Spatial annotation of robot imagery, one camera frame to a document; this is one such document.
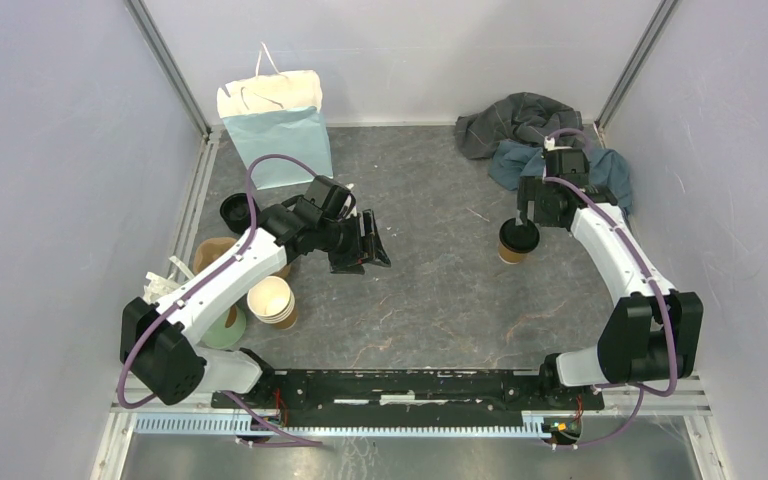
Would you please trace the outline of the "black coffee cup lid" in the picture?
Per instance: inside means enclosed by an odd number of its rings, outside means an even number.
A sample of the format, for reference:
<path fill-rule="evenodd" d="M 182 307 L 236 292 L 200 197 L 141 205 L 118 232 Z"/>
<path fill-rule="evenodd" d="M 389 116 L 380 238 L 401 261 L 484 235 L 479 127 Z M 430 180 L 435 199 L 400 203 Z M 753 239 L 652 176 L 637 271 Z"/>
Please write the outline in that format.
<path fill-rule="evenodd" d="M 510 218 L 499 229 L 499 242 L 507 251 L 528 254 L 539 245 L 540 233 L 533 222 L 518 223 L 516 218 Z"/>

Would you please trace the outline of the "light blue paper bag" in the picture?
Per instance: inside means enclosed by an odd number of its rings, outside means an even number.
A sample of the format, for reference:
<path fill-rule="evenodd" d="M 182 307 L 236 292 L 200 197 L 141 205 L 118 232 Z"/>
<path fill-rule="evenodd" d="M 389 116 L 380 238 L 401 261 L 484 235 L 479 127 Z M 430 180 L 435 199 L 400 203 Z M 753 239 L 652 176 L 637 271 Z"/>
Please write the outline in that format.
<path fill-rule="evenodd" d="M 299 167 L 286 160 L 265 160 L 252 174 L 257 189 L 302 184 L 315 175 L 334 176 L 322 100 L 315 71 L 279 69 L 265 44 L 251 77 L 217 90 L 218 115 L 247 168 L 268 154 L 303 163 Z"/>

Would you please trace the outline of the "brown paper coffee cup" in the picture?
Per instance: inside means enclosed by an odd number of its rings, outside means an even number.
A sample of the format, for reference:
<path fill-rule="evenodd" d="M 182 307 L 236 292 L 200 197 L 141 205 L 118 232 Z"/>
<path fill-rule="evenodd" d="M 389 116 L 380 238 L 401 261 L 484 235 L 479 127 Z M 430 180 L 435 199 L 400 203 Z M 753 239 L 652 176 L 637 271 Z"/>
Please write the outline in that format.
<path fill-rule="evenodd" d="M 512 250 L 503 243 L 499 243 L 497 252 L 500 260 L 508 265 L 519 264 L 528 256 L 527 252 Z"/>

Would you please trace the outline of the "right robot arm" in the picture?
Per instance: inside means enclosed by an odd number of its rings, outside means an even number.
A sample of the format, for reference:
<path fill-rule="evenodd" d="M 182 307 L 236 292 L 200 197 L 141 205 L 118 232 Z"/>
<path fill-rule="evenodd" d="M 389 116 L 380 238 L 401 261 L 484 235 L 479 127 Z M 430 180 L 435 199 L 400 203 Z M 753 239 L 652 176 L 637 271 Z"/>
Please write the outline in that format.
<path fill-rule="evenodd" d="M 566 230 L 589 254 L 614 307 L 597 342 L 547 357 L 537 382 L 551 408 L 572 401 L 578 387 L 629 385 L 668 397 L 694 369 L 704 307 L 681 292 L 633 238 L 613 193 L 590 181 L 585 152 L 544 147 L 539 176 L 520 179 L 517 213 L 499 231 L 501 246 L 524 256 L 536 249 L 542 228 Z"/>

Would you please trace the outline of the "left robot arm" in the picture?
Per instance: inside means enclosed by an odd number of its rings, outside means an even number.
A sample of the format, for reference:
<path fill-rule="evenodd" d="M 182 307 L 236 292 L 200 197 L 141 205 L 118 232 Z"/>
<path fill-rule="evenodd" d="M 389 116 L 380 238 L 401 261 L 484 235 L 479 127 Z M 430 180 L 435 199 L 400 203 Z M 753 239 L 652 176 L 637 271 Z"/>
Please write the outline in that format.
<path fill-rule="evenodd" d="M 367 264 L 391 264 L 371 209 L 357 211 L 351 190 L 325 176 L 307 191 L 251 215 L 252 225 L 233 246 L 172 293 L 123 309 L 117 386 L 125 408 L 129 375 L 165 405 L 182 402 L 200 385 L 231 390 L 250 407 L 266 405 L 274 381 L 242 352 L 200 353 L 196 346 L 220 314 L 257 284 L 313 251 L 326 253 L 334 274 L 362 274 Z"/>

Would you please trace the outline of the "blue crumpled cloth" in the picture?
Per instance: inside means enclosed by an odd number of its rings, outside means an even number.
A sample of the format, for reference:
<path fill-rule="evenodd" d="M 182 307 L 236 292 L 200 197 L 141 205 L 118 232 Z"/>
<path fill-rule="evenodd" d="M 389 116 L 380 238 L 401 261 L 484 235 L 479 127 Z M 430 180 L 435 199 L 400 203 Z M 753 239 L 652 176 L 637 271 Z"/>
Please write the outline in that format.
<path fill-rule="evenodd" d="M 542 153 L 541 147 L 504 140 L 492 157 L 489 176 L 504 189 L 515 191 L 521 177 L 543 175 L 545 160 Z M 632 186 L 626 159 L 615 150 L 598 147 L 589 149 L 587 156 L 590 162 L 590 183 L 607 186 L 624 213 L 630 214 Z"/>

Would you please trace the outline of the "grey crumpled cloth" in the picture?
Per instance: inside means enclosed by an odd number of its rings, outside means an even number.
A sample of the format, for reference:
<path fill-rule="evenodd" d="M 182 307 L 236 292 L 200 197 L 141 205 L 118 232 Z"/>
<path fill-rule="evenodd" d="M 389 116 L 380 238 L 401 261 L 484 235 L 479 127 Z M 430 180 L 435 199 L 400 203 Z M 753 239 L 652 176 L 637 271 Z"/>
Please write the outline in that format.
<path fill-rule="evenodd" d="M 491 158 L 505 140 L 540 147 L 552 132 L 583 126 L 581 113 L 573 107 L 544 95 L 520 92 L 459 117 L 454 139 L 464 157 L 480 160 Z"/>

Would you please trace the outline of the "stack of paper cups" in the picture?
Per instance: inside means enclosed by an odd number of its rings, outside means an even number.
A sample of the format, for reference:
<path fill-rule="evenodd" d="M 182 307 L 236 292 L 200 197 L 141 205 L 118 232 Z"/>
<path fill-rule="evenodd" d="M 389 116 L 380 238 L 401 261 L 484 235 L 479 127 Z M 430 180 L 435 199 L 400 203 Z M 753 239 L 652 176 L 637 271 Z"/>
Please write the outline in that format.
<path fill-rule="evenodd" d="M 292 328 L 298 319 L 294 292 L 278 276 L 268 276 L 252 287 L 246 303 L 258 320 L 275 329 Z"/>

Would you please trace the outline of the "stack of black lids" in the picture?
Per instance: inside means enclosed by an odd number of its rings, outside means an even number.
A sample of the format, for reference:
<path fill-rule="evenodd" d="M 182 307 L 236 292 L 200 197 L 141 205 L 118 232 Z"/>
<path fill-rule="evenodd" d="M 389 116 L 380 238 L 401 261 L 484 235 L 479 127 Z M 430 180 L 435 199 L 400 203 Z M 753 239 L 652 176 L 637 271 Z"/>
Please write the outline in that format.
<path fill-rule="evenodd" d="M 246 193 L 235 193 L 228 196 L 220 206 L 220 216 L 231 232 L 242 236 L 251 225 L 254 215 L 260 216 L 260 207 L 255 200 L 250 209 L 249 196 Z"/>

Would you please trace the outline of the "green straw holder cup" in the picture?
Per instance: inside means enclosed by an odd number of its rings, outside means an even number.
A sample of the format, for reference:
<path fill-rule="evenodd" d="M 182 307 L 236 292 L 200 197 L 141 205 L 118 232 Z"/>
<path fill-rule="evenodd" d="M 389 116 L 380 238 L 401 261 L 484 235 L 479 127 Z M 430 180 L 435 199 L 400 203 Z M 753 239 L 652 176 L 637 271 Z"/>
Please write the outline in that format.
<path fill-rule="evenodd" d="M 207 329 L 201 338 L 201 343 L 212 349 L 230 349 L 240 341 L 246 326 L 245 314 L 234 305 Z"/>

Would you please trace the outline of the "brown cardboard cup carrier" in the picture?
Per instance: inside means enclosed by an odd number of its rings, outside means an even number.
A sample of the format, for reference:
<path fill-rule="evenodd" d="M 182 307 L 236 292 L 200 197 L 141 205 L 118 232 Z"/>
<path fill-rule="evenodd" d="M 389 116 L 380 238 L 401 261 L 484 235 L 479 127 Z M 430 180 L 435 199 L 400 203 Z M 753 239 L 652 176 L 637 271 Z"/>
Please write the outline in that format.
<path fill-rule="evenodd" d="M 267 233 L 257 232 L 250 243 L 244 238 L 210 238 L 196 249 L 192 270 L 193 280 L 209 278 L 212 283 L 253 280 L 257 283 L 273 275 L 286 279 L 292 266 L 286 262 L 285 251 Z"/>

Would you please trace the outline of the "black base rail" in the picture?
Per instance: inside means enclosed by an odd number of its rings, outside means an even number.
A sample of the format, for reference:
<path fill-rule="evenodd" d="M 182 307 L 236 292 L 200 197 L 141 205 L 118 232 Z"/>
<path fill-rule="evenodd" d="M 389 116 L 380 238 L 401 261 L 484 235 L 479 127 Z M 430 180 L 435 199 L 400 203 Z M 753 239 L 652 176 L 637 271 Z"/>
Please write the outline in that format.
<path fill-rule="evenodd" d="M 551 420 L 605 407 L 587 387 L 554 386 L 534 371 L 509 369 L 268 370 L 247 393 L 211 398 L 217 409 L 239 403 L 277 411 L 296 434 L 361 435 L 544 434 Z"/>

